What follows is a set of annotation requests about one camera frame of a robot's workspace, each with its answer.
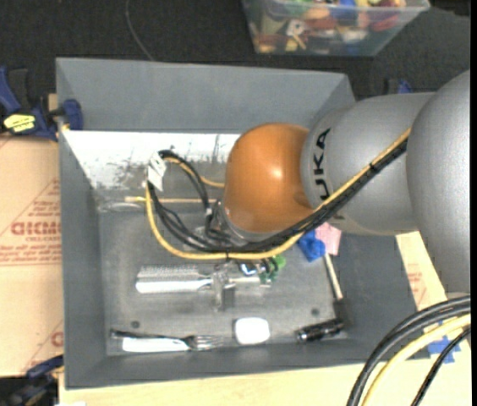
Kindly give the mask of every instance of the black surface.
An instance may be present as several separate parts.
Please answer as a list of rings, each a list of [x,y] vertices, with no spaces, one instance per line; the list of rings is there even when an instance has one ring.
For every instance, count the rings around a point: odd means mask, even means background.
[[[39,96],[54,90],[56,56],[145,58],[129,34],[125,1],[0,0],[0,65],[27,67]],[[131,0],[130,7],[156,60],[333,70],[349,76],[358,98],[381,94],[394,78],[436,90],[468,69],[468,13],[466,2],[436,2],[375,58],[299,58],[254,54],[239,0]],[[0,399],[20,385],[0,381]]]

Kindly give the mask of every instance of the blue clip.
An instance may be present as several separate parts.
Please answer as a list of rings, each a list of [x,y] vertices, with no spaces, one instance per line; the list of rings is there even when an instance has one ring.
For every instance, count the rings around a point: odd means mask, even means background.
[[[66,100],[58,110],[45,110],[41,103],[28,109],[23,109],[21,101],[14,94],[8,81],[8,71],[0,67],[0,103],[6,111],[4,126],[14,135],[34,135],[53,141],[58,141],[58,127],[54,116],[65,115],[71,129],[83,128],[83,115],[80,104],[75,99]]]

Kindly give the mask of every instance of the cable bundle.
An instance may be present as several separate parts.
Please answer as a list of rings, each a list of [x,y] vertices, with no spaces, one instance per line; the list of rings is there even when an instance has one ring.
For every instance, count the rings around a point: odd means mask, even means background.
[[[375,380],[370,385],[370,389],[364,395],[364,399],[361,402],[367,381],[372,375],[375,367],[388,356],[389,352],[406,338],[411,337],[418,332],[423,332],[423,330],[425,330],[427,327],[440,322],[445,323],[442,323],[435,329],[422,334],[416,340],[401,348],[398,353],[394,354],[391,360],[389,360],[378,373]],[[349,395],[348,402],[346,403],[347,406],[365,406],[371,401],[383,378],[387,376],[389,371],[392,370],[395,365],[405,361],[407,358],[419,352],[423,347],[438,339],[439,337],[443,337],[450,332],[461,330],[463,331],[451,343],[449,343],[449,345],[446,347],[446,349],[444,349],[440,357],[432,366],[429,374],[425,378],[425,382],[415,396],[415,399],[412,403],[413,406],[417,406],[420,403],[421,399],[425,395],[426,390],[431,384],[434,375],[441,366],[445,355],[447,355],[457,343],[459,343],[471,332],[471,298],[469,295],[467,295],[462,298],[450,299],[440,304],[432,305],[431,307],[411,315],[408,319],[395,326],[381,340],[374,352],[372,352],[354,384],[354,387]]]

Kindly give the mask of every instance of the yellow cable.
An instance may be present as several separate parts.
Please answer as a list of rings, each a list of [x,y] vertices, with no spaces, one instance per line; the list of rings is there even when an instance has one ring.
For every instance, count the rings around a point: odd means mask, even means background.
[[[339,197],[346,189],[348,189],[351,185],[355,184],[360,178],[362,178],[372,166],[375,166],[381,159],[383,159],[386,155],[394,151],[401,143],[403,143],[408,137],[409,133],[411,132],[411,128],[406,129],[396,140],[394,140],[390,146],[388,146],[384,151],[380,152],[373,161],[370,162],[367,166],[364,166],[362,170],[360,170],[357,174],[355,174],[348,182],[338,188],[335,192],[331,194],[330,197],[325,199],[323,203],[317,206],[314,209],[314,212],[318,212],[323,206],[328,205],[334,199]]]
[[[283,251],[291,248],[303,235],[302,233],[296,234],[292,238],[288,239],[284,244],[276,247],[270,251],[263,251],[260,253],[226,253],[224,251],[219,253],[195,253],[191,251],[182,251],[174,248],[171,244],[169,244],[165,238],[163,238],[162,234],[160,233],[159,229],[156,225],[156,219],[154,218],[154,212],[152,211],[151,207],[151,194],[148,190],[148,185],[145,188],[145,203],[146,203],[146,214],[148,216],[148,222],[151,226],[151,230],[154,233],[154,237],[158,241],[158,243],[169,251],[171,254],[176,255],[177,257],[182,257],[183,259],[191,259],[191,260],[198,260],[198,261],[214,261],[219,259],[238,259],[238,260],[257,260],[257,259],[266,259],[269,257],[274,257],[275,255],[281,254]]]
[[[403,141],[405,141],[409,137],[409,133],[411,132],[411,128],[406,129],[390,146],[388,146],[384,151],[380,152],[376,158],[370,164],[363,167],[361,171],[355,174],[348,182],[342,185],[339,189],[337,189],[330,197],[323,201],[319,206],[314,209],[314,212],[319,211],[323,206],[328,205],[333,200],[335,200],[341,193],[343,193],[346,189],[348,189],[351,185],[355,184],[360,178],[362,178],[372,166],[375,166],[381,159],[383,159],[387,154],[391,153],[397,146],[399,146]],[[182,169],[184,169],[188,173],[193,173],[190,168],[183,164],[182,162],[176,160],[175,158],[165,158],[165,161],[174,162],[180,165]],[[216,182],[209,181],[212,184],[221,185]],[[258,260],[264,258],[270,258],[275,255],[281,254],[283,251],[288,250],[291,248],[304,234],[304,232],[299,232],[289,238],[286,242],[282,245],[269,250],[263,251],[260,253],[226,253],[226,252],[219,252],[219,253],[195,253],[190,251],[182,251],[174,248],[171,244],[169,244],[165,238],[163,238],[162,234],[160,233],[159,229],[156,225],[156,220],[154,218],[154,213],[152,212],[151,208],[151,195],[148,191],[148,186],[145,188],[145,203],[146,203],[146,214],[148,216],[148,221],[151,226],[152,232],[154,233],[154,237],[158,241],[158,243],[169,251],[171,254],[176,255],[177,257],[182,257],[184,259],[193,259],[193,260],[218,260],[218,259],[239,259],[239,260]]]
[[[168,162],[173,162],[175,164],[178,164],[186,173],[194,176],[194,173],[191,171],[191,169],[186,165],[184,164],[183,162],[179,161],[178,159],[175,159],[175,158],[165,158],[165,161],[168,161]],[[214,182],[213,180],[210,180],[208,178],[206,178],[205,176],[200,176],[201,178],[201,181],[204,183],[204,184],[207,184],[209,186],[213,186],[213,187],[216,187],[216,188],[223,188],[225,185],[221,182]]]
[[[419,352],[424,346],[432,343],[436,339],[443,337],[444,335],[449,334],[450,332],[457,331],[458,329],[462,329],[465,326],[471,323],[471,315],[462,315],[457,319],[453,319],[440,325],[439,327],[433,329],[432,331],[428,331],[427,333],[423,334],[421,337],[417,338],[404,348],[400,349],[397,354],[395,354],[389,362],[387,362],[381,371],[377,374],[376,378],[370,385],[370,389],[365,395],[363,402],[361,403],[362,406],[367,406],[371,403],[376,390],[379,388],[381,382],[384,378],[387,377],[389,372],[394,369],[394,367],[406,359],[408,359],[413,354]]]

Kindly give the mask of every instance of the gray box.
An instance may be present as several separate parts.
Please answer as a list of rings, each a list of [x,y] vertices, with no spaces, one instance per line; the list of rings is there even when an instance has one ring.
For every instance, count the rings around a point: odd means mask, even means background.
[[[120,208],[125,195],[142,195],[143,164],[160,148],[154,137],[213,136],[206,144],[213,150],[214,140],[233,138],[259,123],[311,127],[322,113],[354,103],[345,75],[59,58],[57,77],[58,100],[74,97],[85,115],[84,131],[60,137],[66,387],[356,364],[415,311],[392,237],[343,235],[333,262],[353,324],[319,343],[293,340],[300,323],[334,316],[332,291],[319,275],[324,266],[307,263],[297,249],[286,252],[287,274],[282,270],[272,295],[260,298],[263,305],[238,296],[235,307],[215,313],[207,297],[184,309],[174,298],[143,304],[134,293],[133,277],[144,257],[177,262],[151,241],[142,210]],[[110,161],[112,154],[116,157]],[[203,155],[197,160],[204,173],[222,176],[224,162],[210,164]],[[189,211],[185,215],[190,219]],[[261,346],[233,344],[231,323],[247,315],[270,320],[275,338]],[[109,328],[132,321],[144,332],[169,328],[180,333],[209,325],[209,330],[220,330],[226,347],[204,353],[123,354],[110,342]]]

